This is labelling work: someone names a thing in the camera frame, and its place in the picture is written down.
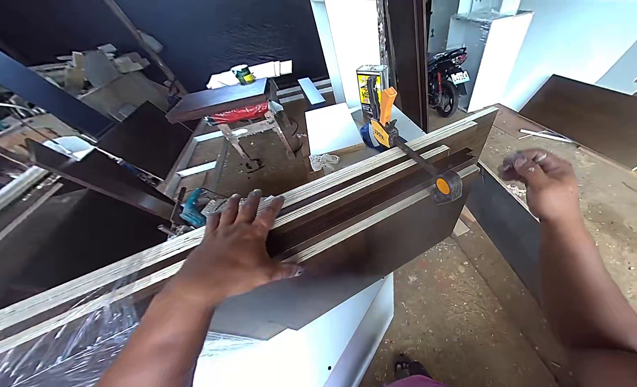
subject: green container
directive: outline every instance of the green container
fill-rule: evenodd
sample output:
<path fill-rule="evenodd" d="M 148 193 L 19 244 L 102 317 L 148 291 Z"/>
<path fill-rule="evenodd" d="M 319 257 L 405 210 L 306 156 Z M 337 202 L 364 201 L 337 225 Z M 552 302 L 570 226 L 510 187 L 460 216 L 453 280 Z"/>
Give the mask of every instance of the green container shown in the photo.
<path fill-rule="evenodd" d="M 254 82 L 254 75 L 249 71 L 249 66 L 247 65 L 234 66 L 230 71 L 232 71 L 232 74 L 237 77 L 239 83 L 242 85 L 248 85 Z"/>

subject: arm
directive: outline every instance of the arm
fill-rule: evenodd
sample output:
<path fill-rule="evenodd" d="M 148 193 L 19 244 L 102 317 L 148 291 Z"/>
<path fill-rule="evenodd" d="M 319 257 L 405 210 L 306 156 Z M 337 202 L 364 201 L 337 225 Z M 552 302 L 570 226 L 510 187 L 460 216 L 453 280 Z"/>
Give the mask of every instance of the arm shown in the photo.
<path fill-rule="evenodd" d="M 586 230 L 571 165 L 530 149 L 506 158 L 501 177 L 527 185 L 529 208 L 540 219 L 542 305 L 577 379 L 637 386 L 637 314 Z"/>
<path fill-rule="evenodd" d="M 226 298 L 301 274 L 296 264 L 272 261 L 266 237 L 283 198 L 257 215 L 261 191 L 228 200 L 209 217 L 206 236 L 157 294 L 101 386 L 182 386 L 191 380 L 214 308 Z"/>

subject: yellow label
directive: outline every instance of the yellow label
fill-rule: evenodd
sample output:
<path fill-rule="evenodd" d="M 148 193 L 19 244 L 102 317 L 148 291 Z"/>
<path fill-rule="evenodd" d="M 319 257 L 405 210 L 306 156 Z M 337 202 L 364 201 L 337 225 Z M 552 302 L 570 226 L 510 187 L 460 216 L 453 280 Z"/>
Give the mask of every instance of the yellow label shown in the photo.
<path fill-rule="evenodd" d="M 366 84 L 370 76 L 372 76 L 372 74 L 357 74 L 357 81 L 359 82 L 359 94 L 361 96 L 362 103 L 366 105 L 371 102 L 368 100 L 368 85 Z M 376 75 L 375 89 L 378 91 L 378 101 L 380 101 L 381 88 L 382 86 L 380 84 L 380 75 Z"/>
<path fill-rule="evenodd" d="M 385 132 L 385 129 L 380 125 L 380 123 L 371 120 L 371 127 L 373 128 L 373 136 L 379 143 L 385 145 L 386 147 L 390 147 L 390 136 Z"/>

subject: motorcycle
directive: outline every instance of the motorcycle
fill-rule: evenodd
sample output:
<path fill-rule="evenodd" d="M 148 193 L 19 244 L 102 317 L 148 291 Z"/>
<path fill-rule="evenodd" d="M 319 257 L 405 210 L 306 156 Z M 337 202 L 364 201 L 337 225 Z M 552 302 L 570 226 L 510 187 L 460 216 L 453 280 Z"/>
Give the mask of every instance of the motorcycle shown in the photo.
<path fill-rule="evenodd" d="M 428 104 L 443 117 L 459 107 L 459 95 L 466 95 L 469 73 L 460 65 L 466 60 L 466 47 L 449 49 L 428 59 Z"/>

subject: red shock absorber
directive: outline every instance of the red shock absorber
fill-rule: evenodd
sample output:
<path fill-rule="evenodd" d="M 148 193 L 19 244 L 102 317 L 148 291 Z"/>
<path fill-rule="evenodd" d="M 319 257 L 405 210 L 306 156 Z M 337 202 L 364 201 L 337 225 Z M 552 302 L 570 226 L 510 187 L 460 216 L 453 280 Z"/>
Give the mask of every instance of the red shock absorber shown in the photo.
<path fill-rule="evenodd" d="M 443 76 L 440 74 L 440 72 L 438 72 L 437 75 L 438 75 L 438 95 L 442 96 L 443 95 Z"/>

